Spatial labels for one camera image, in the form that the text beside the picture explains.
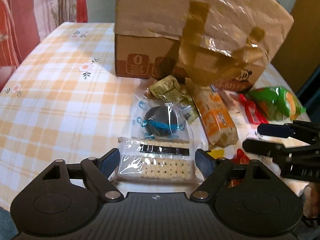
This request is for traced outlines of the red candy wrapper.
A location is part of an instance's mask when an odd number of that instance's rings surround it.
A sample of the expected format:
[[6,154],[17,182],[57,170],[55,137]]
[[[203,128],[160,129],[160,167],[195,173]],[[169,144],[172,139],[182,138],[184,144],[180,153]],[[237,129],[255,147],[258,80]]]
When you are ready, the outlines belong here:
[[268,124],[267,118],[254,101],[247,99],[244,94],[239,95],[239,101],[244,106],[245,114],[250,124]]

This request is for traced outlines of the orange bread snack packet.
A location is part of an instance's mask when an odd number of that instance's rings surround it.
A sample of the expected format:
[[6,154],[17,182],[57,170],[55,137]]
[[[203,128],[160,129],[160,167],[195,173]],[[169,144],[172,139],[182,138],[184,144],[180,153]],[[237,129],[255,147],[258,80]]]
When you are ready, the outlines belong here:
[[238,140],[236,126],[218,92],[212,87],[189,86],[191,97],[200,115],[209,149],[235,145]]

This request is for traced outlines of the small olive candy packet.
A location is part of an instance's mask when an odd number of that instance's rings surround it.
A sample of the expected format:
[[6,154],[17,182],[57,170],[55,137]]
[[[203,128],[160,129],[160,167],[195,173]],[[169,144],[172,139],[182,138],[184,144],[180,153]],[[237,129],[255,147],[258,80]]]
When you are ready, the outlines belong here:
[[173,75],[152,84],[149,91],[164,102],[177,103],[188,124],[192,124],[198,118],[199,114],[192,97]]

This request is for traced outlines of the checkered yellow tablecloth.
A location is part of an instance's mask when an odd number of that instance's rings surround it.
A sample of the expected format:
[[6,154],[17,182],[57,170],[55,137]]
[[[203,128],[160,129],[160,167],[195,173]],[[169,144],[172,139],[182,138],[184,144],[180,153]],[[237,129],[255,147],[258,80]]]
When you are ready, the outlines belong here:
[[148,82],[117,77],[112,23],[66,22],[22,62],[1,91],[1,207],[55,159],[79,163],[139,138]]

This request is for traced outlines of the red pink curtain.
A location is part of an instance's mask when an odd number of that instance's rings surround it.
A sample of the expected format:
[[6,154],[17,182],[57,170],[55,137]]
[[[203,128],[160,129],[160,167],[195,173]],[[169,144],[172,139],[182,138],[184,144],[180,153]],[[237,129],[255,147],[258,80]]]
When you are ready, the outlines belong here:
[[1,87],[60,24],[87,21],[86,0],[1,0]]

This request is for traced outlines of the green snack packet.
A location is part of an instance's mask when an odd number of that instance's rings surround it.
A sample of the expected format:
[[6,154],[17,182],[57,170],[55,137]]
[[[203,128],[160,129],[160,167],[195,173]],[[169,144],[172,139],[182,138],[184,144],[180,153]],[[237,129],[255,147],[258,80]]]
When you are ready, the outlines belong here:
[[306,112],[295,94],[282,86],[250,90],[248,95],[261,108],[268,120],[296,120]]

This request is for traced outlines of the brown cardboard box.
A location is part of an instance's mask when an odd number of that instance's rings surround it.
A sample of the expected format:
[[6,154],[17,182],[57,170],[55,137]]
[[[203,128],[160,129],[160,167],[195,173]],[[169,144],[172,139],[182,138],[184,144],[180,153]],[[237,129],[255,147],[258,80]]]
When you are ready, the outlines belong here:
[[293,22],[276,0],[117,0],[116,75],[246,91]]

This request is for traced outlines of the clear cracker packet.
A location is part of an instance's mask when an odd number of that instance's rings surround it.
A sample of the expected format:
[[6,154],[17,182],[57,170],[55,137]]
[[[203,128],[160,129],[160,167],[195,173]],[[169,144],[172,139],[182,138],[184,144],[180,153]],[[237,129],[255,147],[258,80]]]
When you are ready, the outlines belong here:
[[196,181],[195,152],[186,141],[119,139],[117,175],[125,180]]

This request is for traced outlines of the dark round cake packet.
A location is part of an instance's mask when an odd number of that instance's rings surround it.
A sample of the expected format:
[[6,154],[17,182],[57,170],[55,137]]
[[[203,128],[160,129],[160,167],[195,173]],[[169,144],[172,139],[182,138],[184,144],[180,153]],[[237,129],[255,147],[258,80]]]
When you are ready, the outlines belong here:
[[190,142],[194,136],[188,124],[190,114],[178,102],[133,97],[130,137],[158,141]]

